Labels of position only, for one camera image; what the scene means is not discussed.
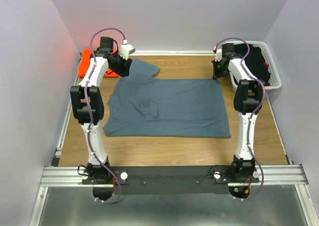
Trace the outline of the blue-grey t-shirt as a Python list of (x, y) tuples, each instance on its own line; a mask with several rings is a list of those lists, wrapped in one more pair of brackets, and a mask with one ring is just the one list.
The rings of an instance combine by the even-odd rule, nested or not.
[(231, 137), (218, 80), (158, 79), (159, 72), (133, 59), (108, 101), (106, 136)]

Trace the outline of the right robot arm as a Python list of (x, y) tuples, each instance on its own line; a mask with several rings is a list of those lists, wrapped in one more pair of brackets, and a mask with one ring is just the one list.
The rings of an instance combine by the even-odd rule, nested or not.
[(246, 66), (245, 58), (250, 52), (240, 55), (235, 52), (233, 43), (225, 43), (221, 48), (214, 47), (216, 54), (213, 64), (213, 79), (231, 73), (238, 85), (234, 96), (234, 109), (238, 113), (238, 143), (231, 166), (226, 168), (225, 176), (235, 182), (243, 181), (254, 175), (256, 158), (254, 155), (255, 124), (259, 110), (265, 99), (265, 86)]

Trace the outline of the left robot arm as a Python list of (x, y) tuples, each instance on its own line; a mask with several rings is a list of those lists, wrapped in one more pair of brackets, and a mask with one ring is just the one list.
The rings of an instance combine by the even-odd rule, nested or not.
[(73, 115), (85, 134), (89, 152), (83, 177), (100, 184), (107, 183), (112, 178), (110, 170), (106, 168), (109, 162), (102, 140), (104, 103), (100, 85), (108, 70), (121, 77), (128, 76), (132, 63), (129, 56), (134, 52), (135, 48), (128, 44), (126, 38), (114, 50), (114, 39), (101, 37), (99, 47), (87, 57), (88, 69), (83, 79), (70, 88)]

